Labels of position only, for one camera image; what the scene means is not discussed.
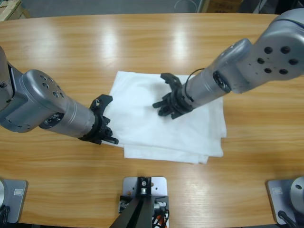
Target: black cable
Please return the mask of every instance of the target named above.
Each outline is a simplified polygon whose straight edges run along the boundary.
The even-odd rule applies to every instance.
[[[168,219],[169,219],[169,215],[170,215],[170,212],[169,212],[169,210],[167,209],[167,210],[165,210],[165,218],[166,218],[166,221],[161,225],[161,228],[166,228],[166,224],[167,224],[167,221],[168,221]]]
[[[10,207],[2,205],[2,207],[0,208],[0,228],[6,226],[9,212],[10,212]]]
[[[187,81],[186,81],[186,83],[185,83],[185,95],[186,95],[186,97],[187,97],[189,100],[191,100],[192,102],[193,102],[194,100],[192,99],[192,97],[190,97],[190,96],[187,94],[187,91],[186,91],[187,84],[188,84],[188,80],[189,80],[189,78],[190,78],[194,73],[198,72],[199,70],[203,70],[203,69],[204,69],[204,68],[197,69],[197,70],[193,71],[193,72],[189,75],[189,77],[187,78]]]
[[[155,214],[154,218],[152,220],[152,227],[153,228],[166,228],[166,224],[169,219],[169,215],[170,215],[170,212],[168,209],[166,209],[165,211],[161,210],[159,214]]]
[[[260,3],[258,4],[258,13],[260,13],[260,11],[261,11],[261,4],[262,4],[262,1],[263,1],[263,0],[260,0]]]

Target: folded cloth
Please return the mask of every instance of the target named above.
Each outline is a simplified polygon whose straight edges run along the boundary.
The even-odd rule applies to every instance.
[[[184,83],[188,76],[178,76]],[[160,75],[118,72],[104,115],[125,158],[206,163],[221,157],[226,137],[223,99],[194,109],[174,120],[158,116],[152,104],[170,92]]]

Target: wooden table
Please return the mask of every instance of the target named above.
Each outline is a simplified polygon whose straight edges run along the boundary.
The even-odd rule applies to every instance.
[[[89,106],[118,70],[189,74],[235,41],[255,42],[275,18],[148,14],[0,23],[0,45],[25,72],[40,69]],[[265,182],[304,174],[304,78],[225,97],[223,158],[207,165],[124,159],[123,150],[35,129],[0,128],[0,175],[29,182],[21,222],[107,228],[126,176],[165,176],[173,228],[274,223]]]

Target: screw hole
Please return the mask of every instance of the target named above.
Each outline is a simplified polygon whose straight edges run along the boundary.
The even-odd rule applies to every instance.
[[[282,74],[282,75],[286,75],[288,73],[288,70],[280,69],[279,73]]]
[[[258,58],[258,59],[257,59],[257,62],[258,62],[259,64],[265,63],[264,59],[262,59],[262,58]]]
[[[290,65],[296,65],[298,63],[298,60],[293,58],[293,59],[290,59],[288,62]]]
[[[42,85],[43,85],[45,88],[49,89],[48,84],[46,84],[46,83],[42,83]]]
[[[289,47],[289,46],[284,46],[284,47],[282,47],[282,48],[281,48],[281,52],[282,52],[283,54],[289,53],[289,52],[290,52],[290,47]]]
[[[264,71],[265,71],[267,74],[270,74],[270,73],[272,72],[272,70],[269,69],[269,68],[265,68]]]
[[[272,52],[272,48],[271,47],[266,47],[264,48],[264,51],[266,54],[270,54]]]
[[[40,75],[40,77],[43,79],[43,80],[47,80],[47,78],[46,77],[44,77],[43,75]]]

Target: gray robot arm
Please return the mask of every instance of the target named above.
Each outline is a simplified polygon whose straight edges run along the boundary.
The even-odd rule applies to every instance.
[[[171,114],[174,119],[230,91],[240,94],[302,74],[304,9],[294,9],[278,16],[254,45],[246,38],[238,41],[183,85],[174,75],[162,74],[172,92],[153,107],[160,108],[159,115]]]
[[[100,144],[118,144],[103,116],[111,96],[96,98],[90,109],[67,96],[54,79],[39,70],[19,72],[0,47],[0,125],[13,132],[29,132],[39,126]]]

